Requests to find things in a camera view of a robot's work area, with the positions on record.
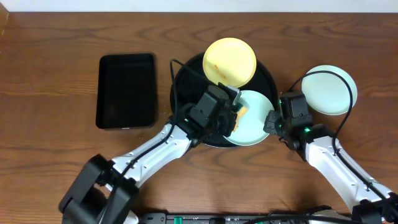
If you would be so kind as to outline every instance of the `wooden table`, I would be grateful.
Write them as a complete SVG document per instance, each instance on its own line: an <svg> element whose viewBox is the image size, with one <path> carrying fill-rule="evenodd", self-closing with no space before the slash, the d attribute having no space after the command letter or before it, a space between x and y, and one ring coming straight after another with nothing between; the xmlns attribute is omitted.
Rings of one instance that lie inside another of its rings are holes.
<svg viewBox="0 0 398 224"><path fill-rule="evenodd" d="M359 97L339 139L398 191L397 14L11 13L0 41L0 223L60 223L58 203L89 158L129 152L164 125L169 59L186 62L223 37L246 41L279 91L316 65L346 70ZM98 129L98 62L134 52L157 56L156 125ZM314 116L331 129L343 118ZM250 147L192 149L143 185L137 209L267 213L322 204L348 211L318 171L270 136Z"/></svg>

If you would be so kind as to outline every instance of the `black cable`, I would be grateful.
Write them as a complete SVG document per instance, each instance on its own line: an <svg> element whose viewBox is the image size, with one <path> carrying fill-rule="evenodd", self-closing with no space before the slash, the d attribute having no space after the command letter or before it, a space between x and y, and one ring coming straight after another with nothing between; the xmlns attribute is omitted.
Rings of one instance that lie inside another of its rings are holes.
<svg viewBox="0 0 398 224"><path fill-rule="evenodd" d="M321 221L328 223L339 223L339 224L363 224L362 222L344 220L341 218L332 218L332 217L322 217L322 216L309 216L309 215L276 215L276 216L268 216L262 218L256 218L245 222L243 224L257 224L259 222L269 222L269 221L279 221L279 220L297 220L297 221Z"/></svg>
<svg viewBox="0 0 398 224"><path fill-rule="evenodd" d="M370 190L372 190L378 197L381 198L382 202L387 205L387 207L390 208L390 210L393 212L394 216L396 219L398 219L398 211L387 201L387 198L385 198L385 196L380 193L380 191L378 191L377 188L375 188L373 186L372 182L368 182L357 170L355 170L351 164L349 164L345 158L340 154L340 150L337 149L336 147L336 139L337 139L337 135L340 132L341 128L343 127L343 125L345 124L345 122L348 119L349 114L351 113L351 110L353 109L353 92L351 91L351 88L349 87L349 84L347 83L347 81L341 77L339 74L335 73L335 72L331 72L331 71L316 71L316 72L310 72L307 73L305 75L303 75L302 77L300 77L298 80L296 80L296 82L293 83L293 85L289 88L289 91L293 90L293 87L299 82L301 81L303 78L309 76L309 75L313 75L313 74L318 74L318 73L329 73L331 75L335 75L337 76L339 79L341 79L341 81L343 81L343 83L347 86L348 89L348 93L349 93L349 107L348 107L348 111L346 113L346 116L344 117L344 119L342 120L341 124L338 126L338 129L336 130L332 140L331 140L331 145L333 146L333 150L335 152L335 154L339 157L339 159L343 162L343 164L354 174L358 177L358 179L360 181L362 181L366 187Z"/></svg>
<svg viewBox="0 0 398 224"><path fill-rule="evenodd" d="M270 213L268 213L267 217L270 217L274 212L275 212L275 210L271 211Z"/></svg>
<svg viewBox="0 0 398 224"><path fill-rule="evenodd" d="M198 77L198 78L201 78L202 80L204 80L204 81L206 81L206 82L208 82L208 83L210 83L210 84L214 84L214 83L211 82L208 78L206 78L206 77L203 76L203 75L200 75L198 72L194 71L192 68L188 67L188 66L185 65L184 63L179 62L177 59L172 58L171 61L173 61L173 62L175 62L175 63L181 65L184 69L187 69L192 75L194 75L194 76L196 76L196 77Z"/></svg>
<svg viewBox="0 0 398 224"><path fill-rule="evenodd" d="M121 172L121 174L119 175L117 182L115 183L115 185L113 186L113 189L111 191L111 194L109 195L108 201L111 201L114 198L114 195L116 193L116 190L118 189L118 187L120 186L124 175L127 174L128 170L132 167L134 167L134 164L140 159L142 158L144 155L148 154L149 152L151 152L152 150L154 150L155 148L157 148L158 146L160 146L161 144L163 144L164 142L166 142L169 137L171 136L171 134L173 133L174 130L174 126L177 123L177 111L178 111L178 106L177 106L177 87L175 86L175 77L174 77L174 71L173 71L173 62L177 62L178 64L180 64L182 67L187 68L189 72L193 73L194 75L198 75L199 77L202 77L201 75L197 74L195 71L193 71L191 68L189 68L188 66L186 66L185 64L179 62L177 59L172 58L170 60L170 74L172 77L172 88L173 88L173 92L174 92L174 115L173 115L173 123L172 123L172 127L170 128L170 131L167 133L166 137L162 138L162 140L160 140L158 143L154 144L152 147L148 148L147 150L145 150L143 153L139 154L136 158L134 158L133 160L131 160L129 162L129 164L124 168L124 170ZM105 217L106 212L108 211L108 207L105 207L104 212L101 216L101 219L99 220L99 222L101 223L102 219Z"/></svg>

